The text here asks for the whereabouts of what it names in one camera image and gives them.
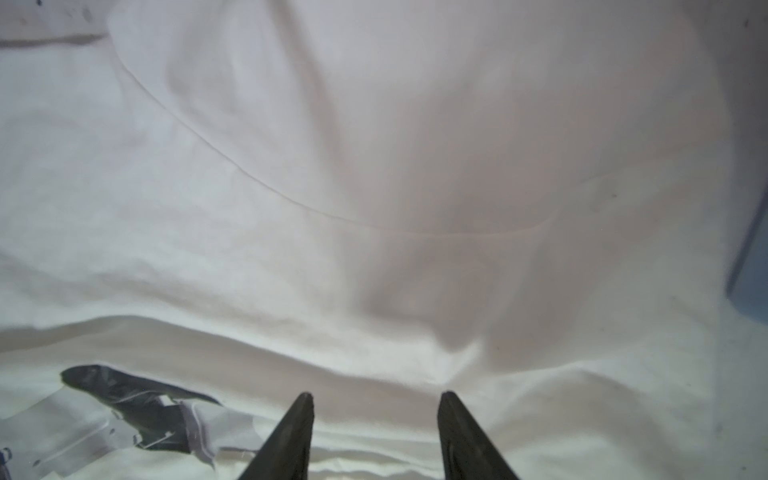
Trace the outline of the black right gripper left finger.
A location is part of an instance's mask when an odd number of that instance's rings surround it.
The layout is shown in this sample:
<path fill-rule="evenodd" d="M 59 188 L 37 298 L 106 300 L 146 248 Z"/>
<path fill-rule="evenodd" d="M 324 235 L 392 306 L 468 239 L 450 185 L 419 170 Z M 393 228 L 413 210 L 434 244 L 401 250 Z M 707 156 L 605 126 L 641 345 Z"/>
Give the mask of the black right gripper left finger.
<path fill-rule="evenodd" d="M 298 395 L 239 480 L 307 480 L 314 424 L 311 393 Z"/>

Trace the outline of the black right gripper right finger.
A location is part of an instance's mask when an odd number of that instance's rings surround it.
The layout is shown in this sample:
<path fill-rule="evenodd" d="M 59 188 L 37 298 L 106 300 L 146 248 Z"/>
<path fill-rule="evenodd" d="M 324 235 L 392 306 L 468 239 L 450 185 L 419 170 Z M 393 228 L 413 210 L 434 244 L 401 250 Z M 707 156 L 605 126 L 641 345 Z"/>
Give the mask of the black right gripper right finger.
<path fill-rule="evenodd" d="M 441 394 L 437 426 L 446 480 L 519 480 L 453 391 Z"/>

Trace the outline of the white t-shirt with robot print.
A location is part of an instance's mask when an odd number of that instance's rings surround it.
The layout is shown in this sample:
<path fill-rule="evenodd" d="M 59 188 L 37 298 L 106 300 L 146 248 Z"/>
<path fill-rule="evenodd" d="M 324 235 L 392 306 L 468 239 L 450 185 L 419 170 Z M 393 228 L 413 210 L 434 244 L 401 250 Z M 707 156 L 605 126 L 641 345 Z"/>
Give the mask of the white t-shirt with robot print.
<path fill-rule="evenodd" d="M 1 475 L 763 479 L 763 1 L 120 1 L 1 44 Z"/>

